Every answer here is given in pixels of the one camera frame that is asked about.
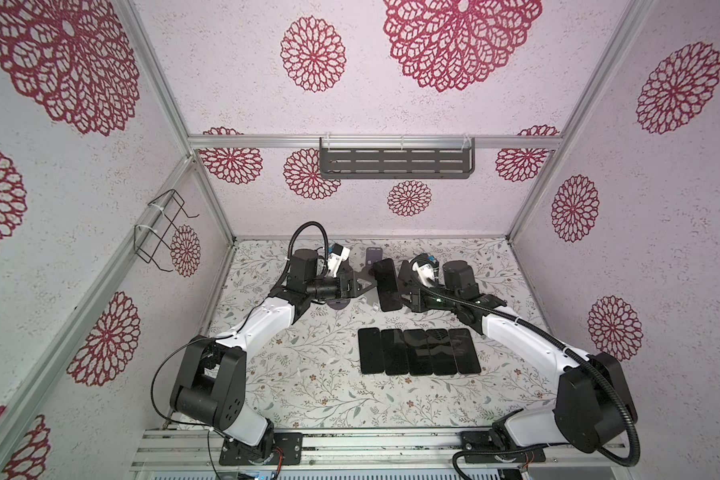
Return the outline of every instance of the smartphone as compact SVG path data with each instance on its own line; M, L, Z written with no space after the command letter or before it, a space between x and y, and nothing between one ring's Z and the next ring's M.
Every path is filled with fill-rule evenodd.
M394 260L385 258L373 264L373 275L376 278L376 291L382 312L394 312L403 308L398 293L398 280L394 273Z
M435 375L456 375L456 360L451 347L451 337L446 329L427 330L427 347Z
M431 375L432 362L429 359L427 333L421 329L403 332L405 352L408 357L408 371L413 376Z
M472 335L468 329L452 329L448 332L451 337L451 346L454 349L456 368L462 375L480 373L480 360L474 350Z
M384 373L384 353L382 335L377 328L358 330L358 347L360 349L360 373Z
M369 246L365 249L365 266L371 266L384 258L384 249L380 246Z
M408 373L408 355L405 353L402 330L382 330L382 350L384 351L384 370L387 375Z

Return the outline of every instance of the white cable clip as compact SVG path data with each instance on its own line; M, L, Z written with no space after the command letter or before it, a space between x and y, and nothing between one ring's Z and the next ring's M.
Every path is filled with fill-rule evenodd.
M148 228L148 229L152 230L152 232L154 233L154 235L158 235L158 236L159 236L159 234L157 233L157 230L155 230L154 228L152 228L152 227L149 226L149 225L138 224L137 226L143 226L144 228Z

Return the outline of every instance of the black cable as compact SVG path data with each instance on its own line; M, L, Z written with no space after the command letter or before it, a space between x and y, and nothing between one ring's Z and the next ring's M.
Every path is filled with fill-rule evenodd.
M480 448L475 448L472 450L461 450L460 452L456 452L453 457L451 457L451 463L454 466L454 470L458 474L459 477L461 477L463 480L472 480L470 477L467 476L466 473L461 471L461 468L456 463L457 460L459 460L461 457L470 456L470 455L517 455L520 453L526 453L531 452L533 450L538 450L539 448L546 448L546 447L555 447L560 445L568 445L567 443L537 443L534 445L528 445L527 447L521 447L521 448L514 448L512 450L481 450Z
M432 262L429 259L416 259L416 262L423 261L425 263L432 264ZM435 292L428 286L424 285L420 279L418 278L418 272L414 270L413 264L416 262L411 262L411 272L412 277L414 279L414 282L416 282L424 292L429 293L430 295L434 297L440 297L444 300L449 300L454 303L459 303L464 306L469 306L471 308L475 308L478 310L482 310L483 312L492 313L496 316L500 316L501 318L505 318L511 322L515 322L518 325L521 325L528 330L536 333L541 338L547 340L549 343L554 345L558 350L561 350L564 354L568 355L571 359L576 361L579 365L581 365L587 373L589 373L592 378L594 378L597 385L603 389L605 394L608 396L608 398L614 403L616 406L616 410L619 411L619 415L621 417L622 423L624 424L624 430L626 431L626 437L629 440L630 444L630 454L625 457L617 456L616 454L612 453L611 451L607 450L605 447L598 447L597 451L603 454L606 458L611 460L617 465L623 466L623 467L633 467L637 465L638 461L640 460L640 438L637 436L637 429L635 428L635 423L632 419L632 415L630 415L629 410L624 405L624 402L619 397L619 394L616 392L616 390L613 388L613 386L608 382L608 380L603 376L602 373L600 373L592 364L590 364L587 360L581 358L566 346L565 343L562 343L549 333L543 331L536 325L534 325L531 322L528 322L526 320L523 320L517 316L514 316L510 313L502 312L500 310L494 310L491 308L488 308L486 306L482 306L480 303L470 302L468 300L462 300L460 298L457 298L455 296L447 295L444 293Z
M296 231L293 233L293 236L291 236L291 241L288 242L288 254L286 256L286 267L282 270L282 274L280 274L280 278L277 279L277 282L275 282L275 286L282 285L282 282L286 279L286 276L288 275L288 269L291 268L291 255L293 255L293 245L296 243L296 239L301 234L301 232L304 231L309 226L316 226L320 229L320 233L322 234L322 242L324 244L324 254L328 254L328 234L326 233L326 229L323 228L322 225L320 225L318 222L307 222L303 225L301 225L299 228L296 229ZM322 265L322 272L320 273L320 276L325 276L328 272L328 263L325 262Z
M262 300L261 302L259 302L259 305L256 305L256 306L254 306L253 308L251 308L251 309L250 309L250 312L248 312L248 315L246 315L246 318L242 321L242 325L240 325L240 328L234 329L234 330L235 330L236 332L241 332L242 329L243 329L243 327L246 326L246 323L248 323L248 317L250 317L251 313L253 313L253 310L254 310L255 308L257 308L257 307L260 307L265 301L266 301L266 298L265 298L264 300Z
M215 340L223 340L223 339L228 339L228 338L230 338L230 337L231 337L231 335L229 335L229 336L224 336L224 337L219 337L219 338L217 338L217 339L215 339ZM179 348L177 348L176 350L174 350L173 353L171 353L170 355L168 355L168 357L167 357L165 360L163 360L163 363L161 363L160 366L157 367L157 370L155 370L155 374L152 376L152 384L150 385L150 399L152 400L152 408L155 409L155 412L157 412L157 415L163 417L165 420L168 420L169 422L178 423L178 424L181 424L181 425L206 426L205 423L180 422L179 420L174 420L174 419L172 419L171 417L164 416L163 413L162 413L160 410L157 409L157 404L155 404L155 380L157 380L157 374L160 373L160 369L162 369L163 366L164 366L166 363L168 363L168 360L171 360L171 358L172 358L175 354L177 354L178 352L181 352L182 350L184 350L184 349L187 348L188 346L192 345L193 343L201 342L201 341L203 341L203 340L208 340L208 339L205 338L205 337L199 338L199 339L194 339L194 340L192 340L191 342L185 343L184 345L182 345L182 346L180 346Z
M208 459L211 460L211 467L213 467L213 473L216 474L216 476L213 477L213 480L217 480L220 477L219 473L216 471L216 466L213 465L213 456L211 456L211 430L208 431L206 441L208 442Z

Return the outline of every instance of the black mounting plate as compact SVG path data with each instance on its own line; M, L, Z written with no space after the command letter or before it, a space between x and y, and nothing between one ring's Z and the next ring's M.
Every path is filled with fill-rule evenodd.
M280 461L280 455L275 452L275 447L280 447L282 450L282 464L285 465L298 465L302 460L302 439L304 434L302 433L276 433L275 442L272 446L274 455L263 464L277 466ZM240 450L237 442L226 438L224 445L221 449L221 456L219 457L219 465L221 466L252 466L247 458L243 458L240 455Z
M470 450L490 450L498 447L493 444L488 434L489 430L483 430L479 432L462 432L461 433L461 449L468 452ZM464 456L466 463L526 463L533 459L534 463L545 462L547 456L544 454L544 449L539 448L525 453L519 453L517 455L467 455Z

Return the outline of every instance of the patterned wall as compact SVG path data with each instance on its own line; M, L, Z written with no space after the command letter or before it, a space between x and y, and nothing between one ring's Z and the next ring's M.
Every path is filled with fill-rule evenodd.
M111 6L44 5L0 2L0 405L180 159Z
M720 0L656 6L517 248L552 330L624 361L642 478L720 478Z
M136 1L198 134L558 134L625 4ZM341 236L492 236L546 152L480 150L470 180L407 183L323 180L310 149L201 156L239 235L315 218Z
M625 4L136 1L188 128L249 134L559 127Z
M109 3L0 2L0 414L180 157ZM193 334L224 246L187 195L202 215L167 238L174 272L136 264L4 478L120 478L159 425L144 384Z
M172 248L159 248L155 264L136 261L40 409L6 478L122 478L144 430L162 424L145 386L160 362L196 334L226 248L195 182L179 190L187 213L197 216L179 213L179 228L167 237ZM163 219L155 228L167 227ZM158 377L163 412L177 367L169 363Z

